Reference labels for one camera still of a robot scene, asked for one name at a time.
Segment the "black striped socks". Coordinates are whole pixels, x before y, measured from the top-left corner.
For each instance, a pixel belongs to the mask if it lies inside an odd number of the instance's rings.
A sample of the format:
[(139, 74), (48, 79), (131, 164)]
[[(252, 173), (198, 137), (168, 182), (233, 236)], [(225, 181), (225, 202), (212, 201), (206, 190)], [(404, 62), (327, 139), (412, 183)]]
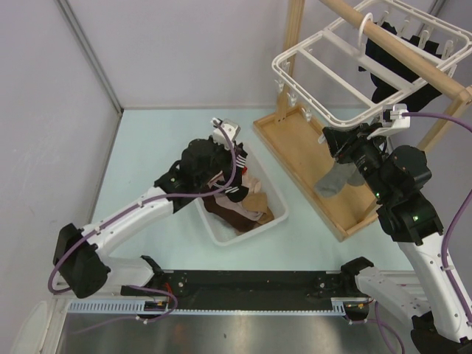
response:
[[(249, 188), (243, 186), (243, 171), (246, 168), (248, 153), (245, 151), (242, 142), (235, 146), (235, 155), (237, 166), (235, 177), (233, 178), (232, 183), (224, 191), (222, 191), (222, 193), (225, 194), (230, 201), (238, 203), (249, 194)], [(225, 170), (222, 176), (219, 176), (218, 179), (212, 181), (209, 184), (211, 191), (222, 188), (229, 180), (231, 174), (232, 166), (230, 165), (229, 169)]]

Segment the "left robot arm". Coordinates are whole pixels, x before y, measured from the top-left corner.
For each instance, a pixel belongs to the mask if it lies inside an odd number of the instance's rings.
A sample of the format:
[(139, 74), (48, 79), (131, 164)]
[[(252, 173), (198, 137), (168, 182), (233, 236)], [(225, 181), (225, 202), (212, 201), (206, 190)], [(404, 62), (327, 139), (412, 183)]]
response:
[(163, 277), (149, 256), (114, 258), (111, 253), (146, 226), (169, 217), (196, 198), (208, 196), (208, 184), (223, 179), (221, 190), (236, 190), (246, 161), (243, 143), (233, 150), (209, 137), (192, 140), (181, 158), (136, 201), (97, 223), (61, 228), (48, 280), (53, 294), (74, 293), (87, 298), (104, 287), (139, 287), (146, 294), (158, 293)]

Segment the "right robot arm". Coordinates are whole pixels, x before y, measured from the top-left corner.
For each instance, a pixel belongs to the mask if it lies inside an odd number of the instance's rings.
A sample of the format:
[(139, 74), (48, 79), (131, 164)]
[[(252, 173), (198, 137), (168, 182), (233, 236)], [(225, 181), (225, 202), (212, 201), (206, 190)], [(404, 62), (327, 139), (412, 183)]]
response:
[(341, 289), (349, 296), (362, 292), (374, 298), (410, 329), (420, 353), (470, 353), (471, 299), (459, 281), (450, 279), (456, 272), (443, 247), (443, 224), (420, 191), (432, 177), (426, 154), (409, 145), (383, 151), (382, 138), (371, 135), (376, 128), (325, 127), (323, 134), (333, 159), (353, 163), (371, 189), (381, 228), (406, 255), (426, 300), (385, 279), (374, 265), (342, 274)]

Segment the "grey socks pair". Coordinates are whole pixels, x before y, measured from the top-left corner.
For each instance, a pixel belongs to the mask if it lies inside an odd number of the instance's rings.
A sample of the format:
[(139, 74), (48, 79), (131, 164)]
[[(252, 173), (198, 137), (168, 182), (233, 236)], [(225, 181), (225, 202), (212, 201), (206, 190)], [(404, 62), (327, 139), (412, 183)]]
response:
[(341, 192), (346, 184), (351, 187), (360, 187), (364, 183), (364, 177), (355, 164), (335, 162), (333, 167), (316, 182), (314, 190), (323, 198), (331, 198)]

